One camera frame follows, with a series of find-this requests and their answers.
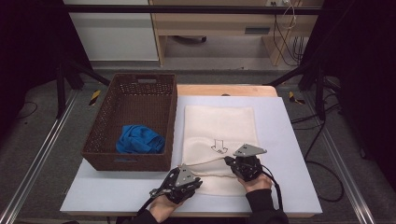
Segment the wicker basket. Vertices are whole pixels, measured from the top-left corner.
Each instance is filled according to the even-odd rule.
[[[169,171],[177,108],[176,76],[116,74],[92,125],[82,157],[98,171]],[[165,139],[161,154],[120,154],[123,125],[142,124]]]

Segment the metal rail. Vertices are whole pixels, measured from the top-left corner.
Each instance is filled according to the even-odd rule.
[[[15,192],[13,198],[8,203],[7,208],[1,214],[0,224],[11,224],[16,219],[18,213],[21,210],[21,207],[23,206],[24,201],[26,200],[30,190],[32,189],[33,184],[35,183],[35,180],[37,179],[41,171],[41,168],[44,165],[44,162],[46,161],[48,155],[52,150],[52,147],[56,139],[58,138],[58,135],[62,130],[65,121],[70,114],[70,111],[75,104],[77,96],[78,91],[72,90],[67,100],[67,108],[64,111],[64,114],[59,119],[56,119],[54,124],[52,125],[52,128],[49,131],[46,140],[44,141],[41,148],[38,150],[37,155],[35,156],[35,160],[32,162],[28,172],[20,183],[20,186]]]
[[[312,113],[316,113],[313,94],[304,92],[303,95]],[[316,117],[316,122],[317,124],[320,124],[318,117]],[[339,174],[339,177],[344,184],[346,194],[352,204],[356,216],[359,219],[359,222],[362,224],[375,224],[374,217],[371,214],[366,201],[364,201],[361,191],[353,179],[352,174],[349,172],[347,165],[338,152],[337,146],[332,140],[332,137],[326,126],[323,128],[323,142],[326,145],[326,149],[328,150],[332,164],[334,165],[337,174]]]

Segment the gray floor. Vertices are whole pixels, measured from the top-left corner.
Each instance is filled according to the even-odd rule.
[[[161,71],[177,74],[178,83],[260,85],[292,69],[285,64],[273,67],[269,63],[260,38],[209,36],[206,43],[170,38],[168,45],[163,67],[148,63],[123,63],[121,67],[113,65],[109,67],[109,63],[95,63],[96,71],[108,78],[117,72]],[[106,93],[106,87],[102,84],[86,76],[83,76],[83,79],[86,85],[82,91],[78,92],[76,105],[71,110],[66,124],[59,133],[52,151],[21,207],[17,216],[18,221],[35,223],[61,223],[61,220],[78,220],[81,223],[89,220],[94,220],[96,223],[106,221],[105,217],[70,217],[59,211],[67,188],[70,187],[82,160],[79,152]],[[283,97],[290,119],[312,114],[309,104],[300,105],[289,101],[290,91],[294,92],[297,99],[305,99],[307,102],[312,96],[311,91],[299,92],[297,90],[295,84],[298,79],[298,77],[293,78],[277,87],[277,93]],[[7,208],[55,122],[57,112],[55,84],[52,81],[28,92],[26,101],[37,104],[35,113],[27,118],[15,120],[7,138],[0,143],[1,211]],[[95,105],[88,105],[95,90],[102,90],[98,102]],[[327,102],[326,107],[336,104],[337,100],[331,96]],[[21,116],[28,115],[34,109],[34,104],[26,104],[21,111]],[[309,128],[316,125],[316,121],[311,119],[293,127]],[[338,113],[338,109],[328,113],[325,128],[346,162],[375,223],[396,223],[395,192],[382,176],[375,162],[361,158],[353,133],[344,117]],[[302,153],[307,151],[317,132],[318,128],[295,130]],[[325,140],[322,134],[314,144],[309,160],[320,162],[336,170]],[[307,164],[307,167],[322,197],[334,199],[339,195],[341,191],[339,184],[332,175],[313,164]],[[337,203],[320,200],[323,214],[311,218],[293,218],[290,222],[360,223],[351,202],[353,201],[348,194]]]

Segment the white cloth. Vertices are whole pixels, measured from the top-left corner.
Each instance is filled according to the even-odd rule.
[[[182,162],[204,182],[196,192],[245,195],[223,158],[244,144],[258,147],[253,108],[187,105],[184,119]]]

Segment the blue cloth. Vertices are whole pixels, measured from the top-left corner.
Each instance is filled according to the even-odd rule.
[[[165,140],[162,136],[144,125],[125,125],[117,141],[119,153],[152,154],[161,153]]]

